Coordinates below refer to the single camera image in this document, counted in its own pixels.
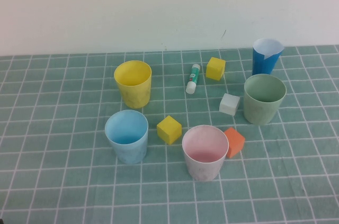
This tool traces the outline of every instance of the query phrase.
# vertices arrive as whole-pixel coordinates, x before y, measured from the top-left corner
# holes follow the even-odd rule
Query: yellow cup
[[[118,66],[114,79],[125,104],[139,109],[149,102],[152,69],[143,61],[127,61]]]

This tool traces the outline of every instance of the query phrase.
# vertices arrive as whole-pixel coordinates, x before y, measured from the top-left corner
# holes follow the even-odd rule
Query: white cube
[[[235,115],[239,107],[240,97],[225,93],[219,106],[219,112]]]

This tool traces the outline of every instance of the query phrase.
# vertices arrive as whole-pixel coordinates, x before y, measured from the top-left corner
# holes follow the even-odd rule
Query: white wall
[[[338,0],[0,0],[0,55],[249,47],[261,37],[339,43]]]

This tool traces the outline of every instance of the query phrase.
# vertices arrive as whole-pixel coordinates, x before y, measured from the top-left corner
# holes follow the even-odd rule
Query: light blue cup
[[[106,122],[105,134],[119,160],[126,164],[141,162],[147,152],[148,121],[135,110],[123,110]]]

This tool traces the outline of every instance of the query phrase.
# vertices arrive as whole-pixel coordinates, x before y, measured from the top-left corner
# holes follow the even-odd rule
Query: glue stick
[[[193,64],[189,82],[187,83],[186,92],[188,94],[193,94],[197,86],[198,76],[200,71],[199,64]]]

